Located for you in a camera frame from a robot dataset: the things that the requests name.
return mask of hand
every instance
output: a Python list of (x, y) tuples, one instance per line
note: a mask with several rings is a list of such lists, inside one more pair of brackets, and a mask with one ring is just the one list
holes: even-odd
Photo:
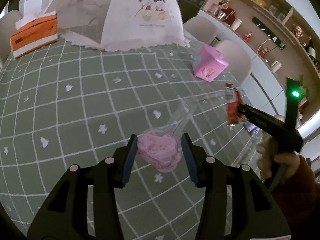
[(271, 136), (267, 133), (263, 133), (263, 142), (257, 146), (257, 152), (262, 154), (262, 158), (258, 160), (257, 166), (261, 170), (260, 175), (265, 179), (269, 179), (272, 177), (270, 168), (273, 161), (279, 164), (287, 164), (288, 170), (284, 176), (284, 179), (281, 181), (283, 184), (287, 179), (291, 178), (297, 172), (300, 166), (300, 158), (295, 152), (287, 152), (276, 155), (276, 148), (277, 145), (275, 145), (274, 141), (271, 140)]

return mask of clear plastic container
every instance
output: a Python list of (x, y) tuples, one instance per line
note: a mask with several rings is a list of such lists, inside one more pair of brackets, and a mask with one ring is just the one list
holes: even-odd
[(164, 127), (146, 130), (138, 138), (138, 152), (158, 171), (173, 171), (182, 157), (181, 136), (190, 116), (197, 108), (193, 99), (181, 100), (181, 106)]
[(269, 12), (271, 14), (275, 15), (277, 10), (278, 10), (278, 8), (275, 5), (273, 5), (273, 4), (270, 5)]

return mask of white mesh food cover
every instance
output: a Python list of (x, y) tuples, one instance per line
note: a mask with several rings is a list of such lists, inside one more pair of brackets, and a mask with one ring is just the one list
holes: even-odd
[(56, 11), (59, 33), (75, 45), (100, 48), (111, 0), (50, 0), (43, 12)]
[(102, 32), (107, 51), (176, 43), (187, 46), (176, 0), (112, 0)]

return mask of white grid pattern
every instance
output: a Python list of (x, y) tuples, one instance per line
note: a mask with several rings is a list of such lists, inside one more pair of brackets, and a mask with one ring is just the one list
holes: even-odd
[[(7, 96), (8, 96), (8, 94), (9, 94), (10, 85), (11, 85), (11, 83), (9, 84)], [(4, 114), (4, 110), (5, 110), (5, 105), (6, 105), (6, 103), (7, 103), (7, 99), (5, 99), (5, 102), (4, 102), (4, 107), (3, 107), (2, 115)], [(0, 135), (1, 135), (1, 129), (2, 129), (2, 121), (3, 121), (3, 119), (1, 119), (1, 123), (0, 123)], [(2, 167), (2, 173), (3, 173), (3, 177), (4, 177), (5, 186), (6, 186), (6, 188), (7, 188), (7, 191), (9, 192), (9, 187), (8, 187), (8, 183), (7, 183), (7, 180), (6, 180), (6, 178), (5, 178), (5, 175), (4, 175), (4, 169), (3, 169), (3, 167)], [(18, 211), (17, 211), (17, 208), (16, 208), (15, 204), (13, 203), (12, 196), (9, 195), (9, 197), (10, 197), (12, 206), (13, 206), (15, 212), (17, 213), (17, 215), (18, 215), (18, 217), (19, 217), (19, 220), (20, 220), (19, 222), (22, 223), (22, 220), (21, 220), (21, 217), (20, 217), (20, 215), (19, 215), (19, 213), (18, 213)]]
[[(81, 48), (80, 48), (80, 49), (79, 49), (80, 51), (79, 51), (79, 58), (78, 58), (78, 59), (76, 59), (76, 60), (63, 61), (63, 63), (79, 61), (79, 77), (73, 77), (73, 78), (69, 78), (69, 79), (65, 79), (65, 80), (59, 80), (59, 68), (60, 68), (60, 63), (62, 63), (62, 62), (60, 62), (60, 60), (61, 60), (61, 58), (62, 58), (62, 55), (66, 54), (66, 53), (63, 52), (63, 51), (64, 51), (64, 48), (65, 48), (65, 46), (66, 46), (66, 43), (64, 43), (64, 45), (62, 45), (62, 46), (63, 46), (62, 52), (61, 52), (60, 55), (58, 55), (58, 56), (60, 56), (60, 59), (59, 59), (58, 63), (52, 64), (52, 65), (49, 65), (49, 66), (45, 66), (45, 67), (43, 67), (43, 68), (41, 68), (41, 66), (42, 66), (42, 63), (41, 63), (40, 69), (34, 70), (34, 71), (30, 72), (30, 73), (33, 73), (33, 72), (39, 71), (39, 77), (38, 77), (37, 86), (34, 87), (34, 88), (30, 88), (30, 89), (24, 90), (24, 91), (28, 91), (28, 90), (31, 90), (31, 89), (36, 89), (36, 91), (37, 91), (38, 87), (42, 87), (42, 86), (48, 85), (49, 83), (46, 83), (46, 84), (44, 84), (44, 85), (39, 85), (40, 71), (41, 71), (41, 69), (44, 69), (44, 68), (57, 66), (57, 68), (58, 68), (57, 82), (51, 82), (51, 84), (57, 83), (56, 100), (53, 101), (53, 102), (49, 102), (49, 103), (46, 103), (46, 104), (39, 105), (39, 106), (45, 106), (45, 105), (49, 105), (49, 104), (51, 104), (51, 103), (55, 103), (55, 104), (56, 104), (56, 114), (57, 114), (56, 124), (55, 124), (54, 126), (47, 127), (47, 128), (44, 128), (44, 129), (34, 130), (34, 122), (33, 122), (32, 135), (33, 135), (33, 133), (36, 132), (36, 131), (47, 130), (47, 129), (50, 129), (50, 128), (55, 127), (55, 128), (56, 128), (56, 131), (57, 131), (58, 139), (59, 139), (61, 156), (59, 156), (59, 157), (54, 157), (54, 158), (48, 158), (48, 159), (45, 159), (45, 160), (38, 160), (38, 159), (36, 159), (36, 162), (30, 162), (30, 163), (22, 163), (22, 164), (18, 164), (18, 163), (17, 163), (16, 165), (15, 165), (15, 164), (12, 164), (12, 165), (3, 165), (2, 160), (1, 160), (1, 155), (0, 155), (0, 160), (1, 160), (1, 167), (2, 167), (2, 169), (3, 169), (4, 167), (14, 167), (14, 166), (16, 166), (16, 167), (19, 169), (19, 166), (37, 163), (38, 169), (39, 169), (39, 175), (40, 175), (41, 181), (42, 181), (42, 176), (41, 176), (41, 173), (40, 173), (39, 163), (47, 162), (47, 161), (50, 161), (50, 160), (57, 160), (57, 159), (61, 159), (61, 158), (62, 158), (62, 159), (63, 159), (63, 162), (64, 162), (64, 165), (65, 165), (65, 168), (67, 168), (66, 163), (65, 163), (65, 160), (64, 160), (64, 158), (65, 158), (66, 156), (77, 155), (77, 154), (79, 154), (79, 153), (85, 153), (85, 152), (89, 152), (89, 151), (93, 151), (93, 152), (94, 152), (94, 156), (95, 156), (96, 162), (98, 162), (99, 160), (98, 160), (98, 157), (97, 157), (97, 154), (96, 154), (95, 150), (104, 148), (104, 147), (106, 147), (106, 146), (111, 146), (111, 145), (117, 144), (117, 143), (119, 143), (119, 142), (127, 143), (128, 140), (129, 140), (128, 138), (125, 137), (123, 128), (121, 127), (121, 123), (120, 123), (120, 119), (119, 119), (119, 115), (118, 115), (119, 113), (126, 112), (126, 111), (130, 111), (130, 110), (135, 110), (135, 109), (142, 109), (142, 110), (144, 111), (144, 114), (145, 114), (145, 117), (146, 117), (148, 126), (151, 128), (152, 125), (151, 125), (151, 122), (150, 122), (150, 120), (149, 120), (149, 117), (148, 117), (148, 114), (147, 114), (147, 111), (146, 111), (146, 107), (147, 107), (147, 106), (155, 106), (155, 105), (157, 105), (157, 104), (165, 103), (165, 104), (166, 104), (166, 107), (167, 107), (167, 109), (168, 109), (168, 112), (169, 112), (169, 114), (170, 114), (170, 116), (172, 116), (172, 113), (171, 113), (171, 110), (170, 110), (170, 106), (169, 106), (169, 103), (170, 103), (170, 102), (177, 101), (177, 100), (182, 101), (182, 100), (185, 99), (185, 98), (189, 98), (189, 97), (199, 97), (199, 96), (205, 96), (205, 97), (207, 98), (208, 102), (210, 102), (210, 97), (209, 97), (209, 95), (216, 94), (216, 93), (218, 93), (218, 92), (219, 92), (219, 93), (223, 92), (223, 90), (212, 91), (212, 92), (205, 92), (205, 91), (202, 89), (202, 87), (199, 85), (200, 82), (204, 82), (204, 81), (196, 80), (195, 78), (194, 78), (193, 81), (170, 82), (169, 79), (168, 79), (168, 77), (166, 76), (166, 74), (165, 74), (165, 72), (164, 72), (163, 70), (170, 70), (170, 71), (175, 70), (175, 71), (177, 72), (177, 74), (179, 75), (179, 77), (180, 77), (182, 80), (183, 80), (183, 77), (181, 76), (180, 71), (190, 71), (190, 70), (188, 70), (188, 69), (178, 69), (178, 68), (176, 68), (175, 65), (172, 63), (172, 59), (170, 59), (170, 58), (167, 56), (167, 53), (166, 53), (163, 49), (160, 49), (160, 50), (161, 50), (161, 51), (163, 52), (163, 54), (165, 55), (165, 58), (158, 58), (158, 57), (156, 57), (156, 62), (157, 62), (158, 68), (148, 69), (147, 66), (146, 66), (145, 60), (144, 60), (144, 55), (155, 55), (155, 53), (145, 53), (145, 52), (142, 53), (142, 52), (140, 52), (140, 53), (115, 53), (115, 54), (112, 54), (112, 55), (103, 55), (103, 53), (101, 52), (99, 56), (83, 57), (83, 58), (81, 58)], [(103, 65), (103, 58), (104, 58), (104, 57), (109, 57), (109, 56), (115, 56), (115, 55), (122, 57), (125, 70), (124, 70), (124, 71), (115, 71), (115, 72), (105, 72), (105, 70), (104, 70), (104, 65)], [(126, 65), (125, 65), (125, 59), (124, 59), (124, 56), (125, 56), (125, 55), (140, 55), (141, 58), (142, 58), (142, 62), (143, 62), (143, 68), (142, 68), (142, 69), (137, 69), (137, 70), (127, 70), (127, 69), (126, 69)], [(101, 70), (102, 70), (102, 73), (92, 74), (92, 75), (87, 75), (87, 76), (82, 76), (82, 75), (81, 75), (81, 60), (82, 60), (82, 59), (87, 59), (87, 58), (98, 58), (98, 57), (100, 58), (100, 61), (101, 61)], [(160, 67), (160, 64), (159, 64), (158, 59), (167, 59), (167, 60), (171, 63), (171, 65), (173, 66), (173, 69), (172, 69), (172, 68), (162, 69), (162, 68)], [(157, 84), (155, 84), (154, 80), (152, 79), (152, 77), (151, 77), (151, 75), (150, 75), (150, 73), (149, 73), (149, 70), (159, 70), (159, 71), (161, 71), (162, 75), (163, 75), (163, 76), (165, 77), (165, 79), (166, 79), (166, 82), (162, 82), (162, 83), (157, 83)], [(146, 73), (148, 74), (148, 77), (149, 77), (149, 79), (151, 80), (152, 84), (151, 84), (151, 85), (133, 86), (133, 83), (132, 83), (132, 81), (131, 81), (131, 79), (130, 79), (129, 72), (134, 72), (134, 71), (146, 71)], [(121, 89), (115, 89), (115, 90), (110, 90), (109, 87), (108, 87), (108, 82), (107, 82), (106, 75), (105, 75), (105, 74), (109, 74), (109, 73), (126, 73), (126, 76), (127, 76), (128, 80), (129, 80), (129, 82), (130, 82), (130, 86), (131, 86), (131, 87), (121, 88)], [(82, 83), (81, 83), (82, 78), (83, 78), (83, 77), (98, 76), (98, 75), (103, 75), (104, 82), (105, 82), (105, 86), (106, 86), (106, 91), (84, 95), (84, 94), (83, 94), (83, 89), (82, 89)], [(10, 85), (11, 85), (11, 82), (12, 82), (13, 80), (16, 80), (16, 79), (12, 79), (10, 82), (7, 82), (7, 83), (1, 83), (1, 80), (0, 80), (0, 84), (8, 84), (8, 83), (9, 83), (9, 86), (10, 86)], [(82, 105), (83, 105), (83, 111), (84, 111), (84, 118), (83, 118), (83, 119), (79, 119), (79, 120), (75, 120), (75, 121), (71, 121), (71, 122), (68, 122), (68, 123), (59, 123), (59, 121), (58, 121), (58, 107), (57, 107), (57, 103), (60, 102), (60, 101), (65, 101), (65, 100), (69, 100), (69, 99), (72, 99), (72, 98), (66, 98), (66, 99), (58, 100), (58, 84), (59, 84), (59, 82), (63, 82), (63, 81), (71, 80), (71, 79), (79, 79), (79, 80), (80, 80), (81, 94), (80, 94), (79, 96), (75, 96), (75, 97), (72, 97), (72, 98), (81, 98), (81, 100), (82, 100)], [(231, 81), (234, 81), (234, 80), (232, 79), (232, 80), (216, 80), (216, 81), (228, 81), (228, 82), (231, 82)], [(202, 94), (199, 94), (199, 95), (193, 95), (193, 94), (192, 94), (192, 91), (190, 90), (190, 88), (186, 85), (188, 91), (190, 92), (190, 96), (187, 96), (187, 97), (183, 97), (183, 98), (182, 98), (182, 97), (180, 97), (180, 96), (176, 93), (176, 91), (174, 91), (174, 92), (176, 93), (176, 95), (178, 96), (178, 98), (177, 98), (177, 99), (172, 99), (172, 100), (165, 100), (165, 99), (164, 99), (164, 96), (161, 94), (161, 92), (160, 92), (160, 90), (158, 89), (157, 86), (160, 85), (160, 84), (167, 84), (167, 83), (168, 83), (168, 84), (178, 84), (178, 83), (188, 84), (188, 83), (196, 83), (196, 84), (198, 85), (198, 87), (200, 88), (200, 90), (201, 90), (203, 93), (202, 93)], [(138, 93), (136, 92), (135, 89), (136, 89), (136, 88), (140, 88), (140, 87), (148, 87), (148, 86), (150, 86), (150, 87), (152, 86), (152, 87), (155, 87), (155, 88), (156, 88), (156, 91), (158, 92), (159, 96), (161, 97), (162, 102), (157, 102), (157, 103), (153, 103), (153, 104), (143, 105), (143, 103), (142, 103), (142, 101), (140, 100), (139, 95), (138, 95)], [(138, 102), (139, 102), (139, 106), (138, 106), (138, 107), (134, 107), (134, 108), (130, 108), (130, 109), (125, 109), (125, 110), (116, 111), (110, 92), (118, 91), (118, 90), (128, 90), (128, 89), (132, 89), (132, 90), (133, 90), (133, 92), (134, 92), (134, 94), (135, 94), (135, 96), (136, 96), (136, 98), (137, 98), (137, 100), (138, 100)], [(111, 103), (111, 106), (112, 106), (113, 113), (102, 114), (102, 115), (93, 116), (93, 117), (87, 117), (87, 116), (86, 116), (86, 113), (85, 113), (85, 107), (84, 107), (84, 97), (87, 97), (87, 96), (90, 96), (90, 95), (102, 94), (102, 93), (107, 93), (107, 94), (108, 94), (108, 97), (109, 97), (109, 100), (110, 100), (110, 103)], [(199, 141), (199, 140), (202, 140), (203, 144), (204, 144), (205, 147), (207, 148), (207, 149), (206, 149), (207, 152), (209, 152), (211, 155), (212, 155), (212, 153), (211, 153), (211, 151), (210, 151), (210, 148), (209, 148), (209, 146), (208, 146), (208, 143), (207, 143), (206, 140), (204, 139), (204, 136), (207, 135), (207, 134), (209, 134), (210, 132), (216, 130), (216, 129), (219, 128), (220, 126), (224, 125), (225, 122), (222, 123), (221, 125), (219, 125), (218, 127), (212, 127), (212, 130), (211, 130), (210, 132), (205, 133), (205, 134), (202, 134), (201, 131), (200, 131), (200, 129), (199, 129), (198, 124), (195, 122), (195, 120), (194, 120), (193, 117), (194, 117), (194, 116), (197, 116), (197, 115), (200, 115), (200, 114), (204, 114), (204, 113), (206, 113), (206, 112), (208, 112), (208, 111), (210, 111), (210, 110), (214, 110), (214, 109), (216, 109), (216, 108), (218, 108), (218, 107), (220, 107), (220, 106), (223, 106), (223, 105), (225, 105), (225, 104), (221, 104), (221, 105), (219, 105), (219, 106), (214, 106), (214, 105), (212, 105), (212, 108), (209, 109), (209, 110), (204, 110), (204, 109), (202, 108), (202, 106), (200, 106), (201, 113), (194, 114), (193, 116), (191, 116), (191, 121), (192, 121), (192, 123), (194, 124), (194, 126), (196, 127), (197, 132), (199, 133), (199, 138), (197, 138), (197, 139), (194, 141), (194, 143), (197, 142), (197, 141)], [(35, 114), (35, 108), (36, 108), (36, 107), (39, 107), (39, 106), (36, 106), (36, 96), (35, 96), (35, 104), (34, 104), (34, 107), (31, 108), (31, 109), (33, 109), (33, 111), (34, 111), (34, 114)], [(27, 109), (24, 109), (24, 110), (22, 110), (22, 111), (18, 111), (18, 107), (17, 107), (17, 111), (16, 111), (15, 113), (12, 113), (12, 114), (9, 114), (9, 115), (3, 116), (3, 117), (7, 117), (7, 116), (10, 116), (10, 115), (13, 115), (13, 114), (15, 114), (15, 115), (17, 116), (18, 113), (23, 112), (23, 111), (26, 111), (26, 110), (27, 110)], [(89, 126), (88, 126), (88, 122), (87, 122), (87, 121), (88, 121), (88, 119), (91, 119), (91, 118), (96, 118), (96, 117), (100, 117), (100, 116), (102, 117), (102, 116), (107, 116), (107, 115), (111, 115), (111, 114), (114, 114), (114, 115), (116, 116), (117, 124), (118, 124), (118, 126), (119, 126), (122, 139), (119, 140), (119, 141), (116, 141), (116, 142), (112, 142), (112, 143), (103, 145), (103, 146), (95, 147), (94, 144), (93, 144), (93, 141), (92, 141), (92, 136), (91, 136), (91, 134), (90, 134)], [(89, 138), (90, 138), (91, 148), (88, 149), (88, 150), (84, 150), (84, 151), (80, 151), (80, 152), (75, 152), (75, 153), (71, 153), (71, 154), (66, 154), (66, 155), (64, 155), (64, 154), (63, 154), (63, 150), (62, 150), (62, 146), (61, 146), (61, 141), (60, 141), (60, 136), (59, 136), (59, 132), (58, 132), (58, 127), (63, 126), (63, 125), (67, 125), (67, 124), (71, 124), (71, 123), (77, 123), (77, 122), (79, 122), (79, 121), (85, 121), (85, 123), (86, 123), (86, 129), (87, 129), (88, 136), (89, 136)], [(29, 134), (29, 133), (30, 133), (30, 132), (22, 133), (22, 134), (18, 134), (18, 135), (15, 135), (15, 134), (14, 134), (14, 136), (3, 137), (3, 138), (0, 138), (0, 141), (3, 140), (3, 139), (8, 139), (8, 138), (13, 138), (13, 139), (14, 139), (14, 138), (17, 137), (17, 136), (25, 135), (25, 134)], [(135, 162), (135, 163), (134, 163), (134, 168), (135, 168), (135, 169), (132, 171), (132, 173), (135, 173), (135, 172), (138, 173), (138, 176), (139, 176), (141, 182), (143, 183), (143, 185), (144, 185), (144, 187), (145, 187), (145, 189), (146, 189), (146, 191), (147, 191), (147, 193), (148, 193), (148, 195), (149, 195), (149, 199), (148, 199), (147, 201), (144, 201), (144, 202), (142, 202), (142, 203), (134, 206), (134, 207), (130, 207), (130, 208), (126, 209), (126, 210), (122, 210), (121, 207), (119, 206), (119, 204), (117, 203), (118, 211), (119, 211), (118, 214), (120, 214), (120, 215), (124, 218), (124, 221), (127, 223), (127, 225), (129, 226), (129, 228), (132, 230), (133, 234), (136, 236), (135, 239), (141, 239), (141, 238), (143, 238), (143, 237), (145, 237), (145, 236), (148, 236), (148, 235), (156, 232), (157, 230), (162, 229), (162, 228), (165, 227), (165, 226), (169, 226), (169, 227), (171, 228), (172, 232), (174, 233), (174, 235), (176, 236), (176, 239), (180, 239), (182, 236), (184, 236), (185, 234), (187, 234), (191, 229), (193, 229), (194, 227), (196, 227), (199, 222), (197, 222), (192, 228), (188, 228), (188, 230), (187, 230), (185, 233), (183, 233), (182, 235), (180, 235), (180, 236), (175, 232), (175, 229), (174, 229), (174, 227), (172, 226), (172, 223), (173, 223), (174, 221), (176, 221), (178, 218), (180, 218), (181, 216), (183, 216), (185, 213), (187, 213), (188, 211), (190, 211), (191, 209), (194, 209), (195, 215), (196, 215), (197, 219), (199, 220), (200, 217), (199, 217), (199, 214), (198, 214), (197, 211), (196, 211), (196, 205), (199, 204), (201, 200), (203, 200), (203, 197), (202, 197), (199, 201), (197, 201), (197, 202), (192, 201), (192, 200), (190, 199), (190, 197), (187, 195), (187, 193), (185, 192), (185, 190), (184, 190), (184, 188), (182, 187), (182, 185), (181, 185), (182, 182), (184, 182), (185, 180), (187, 180), (189, 177), (186, 177), (185, 179), (179, 180), (178, 177), (177, 177), (177, 175), (175, 174), (175, 172), (172, 172), (172, 174), (173, 174), (173, 176), (174, 176), (174, 179), (175, 179), (175, 181), (176, 181), (176, 184), (175, 184), (174, 186), (170, 187), (169, 189), (163, 191), (162, 193), (160, 193), (160, 194), (158, 194), (158, 195), (156, 195), (156, 196), (153, 196), (152, 193), (151, 193), (151, 191), (149, 190), (148, 185), (146, 184), (146, 182), (145, 182), (142, 174), (140, 173), (140, 171), (141, 171), (142, 169), (147, 168), (147, 167), (149, 167), (149, 166), (150, 166), (150, 164), (147, 164), (147, 165), (145, 165), (145, 166), (143, 166), (143, 167), (138, 167), (137, 163)], [(177, 187), (177, 186), (180, 188), (181, 192), (182, 192), (183, 195), (186, 197), (186, 199), (188, 200), (188, 202), (191, 203), (192, 206), (191, 206), (189, 209), (187, 209), (185, 212), (183, 212), (182, 214), (180, 214), (178, 217), (176, 217), (175, 219), (173, 219), (173, 220), (168, 220), (168, 219), (166, 218), (165, 214), (163, 213), (163, 211), (160, 209), (160, 207), (159, 207), (159, 205), (157, 204), (157, 202), (156, 202), (155, 199), (158, 198), (158, 197), (160, 197), (161, 195), (165, 194), (166, 192), (170, 191), (171, 189)], [(44, 194), (30, 194), (30, 195), (26, 195), (26, 194), (20, 195), (20, 194), (10, 194), (10, 193), (8, 193), (8, 194), (7, 194), (7, 193), (0, 193), (0, 195), (8, 195), (8, 196), (10, 196), (10, 198), (13, 197), (13, 196), (24, 196), (24, 197), (26, 197), (26, 199), (27, 199), (27, 197), (47, 196), (47, 192), (45, 191), (45, 187), (44, 187), (44, 192), (45, 192)], [(146, 233), (146, 234), (144, 234), (144, 235), (142, 235), (142, 236), (139, 236), (138, 233), (137, 233), (137, 231), (136, 231), (136, 230), (132, 227), (132, 225), (130, 224), (130, 221), (126, 218), (125, 213), (128, 212), (128, 211), (130, 211), (130, 210), (134, 210), (135, 208), (141, 207), (141, 206), (143, 206), (145, 203), (150, 202), (150, 201), (152, 201), (153, 204), (156, 206), (156, 208), (158, 209), (158, 212), (159, 212), (160, 215), (164, 218), (164, 220), (165, 220), (166, 223), (165, 223), (164, 225), (162, 225), (161, 227), (153, 230), (153, 231), (150, 231), (150, 232), (148, 232), (148, 233)], [(24, 225), (24, 227), (25, 227), (25, 225), (28, 225), (28, 224), (29, 224), (29, 222), (23, 222), (21, 219), (20, 219), (20, 221), (16, 220), (16, 222), (22, 223), (22, 224)], [(92, 224), (93, 221), (88, 220), (88, 223), (91, 225), (92, 228), (94, 228), (94, 226), (93, 226), (93, 224)]]
[[(20, 95), (21, 95), (21, 90), (22, 90), (22, 86), (23, 86), (23, 81), (24, 81), (24, 76), (23, 76), (23, 78), (22, 78), (22, 83), (21, 83), (20, 94), (19, 94), (19, 97), (18, 97), (18, 103), (17, 103), (17, 109), (16, 109), (16, 111), (18, 111), (18, 107), (19, 107)], [(14, 119), (14, 129), (13, 129), (12, 146), (13, 146), (14, 157), (15, 157), (16, 163), (17, 163), (17, 165), (18, 165), (16, 148), (15, 148), (15, 146), (14, 146), (14, 135), (15, 135), (15, 133), (16, 133), (16, 127), (17, 127), (17, 115), (18, 115), (18, 113), (16, 113), (16, 116), (15, 116), (15, 119)], [(18, 170), (18, 175), (19, 175), (19, 180), (20, 180), (20, 183), (21, 183), (22, 191), (23, 191), (24, 195), (26, 195), (26, 192), (25, 192), (25, 189), (24, 189), (22, 180), (21, 180), (21, 175), (20, 175), (20, 171), (19, 171), (19, 167), (18, 167), (18, 166), (17, 166), (17, 170)], [(27, 196), (25, 196), (25, 198), (26, 198), (26, 201), (27, 201), (27, 203), (28, 203), (28, 206), (29, 206), (29, 208), (30, 208), (30, 210), (31, 210), (31, 213), (32, 213), (32, 215), (34, 216), (35, 214), (34, 214), (32, 208), (31, 208), (31, 206), (30, 206), (30, 203), (29, 203), (29, 200), (28, 200)]]

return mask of cartoon print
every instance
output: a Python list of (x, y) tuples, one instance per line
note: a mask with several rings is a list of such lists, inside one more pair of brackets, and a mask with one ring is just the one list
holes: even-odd
[(164, 0), (153, 0), (153, 1), (154, 1), (155, 10), (163, 11)]
[(205, 77), (211, 77), (213, 73), (214, 73), (214, 69), (210, 67), (205, 67), (202, 70), (202, 75), (204, 75)]
[(151, 0), (139, 0), (139, 2), (141, 3), (141, 9), (151, 10)]

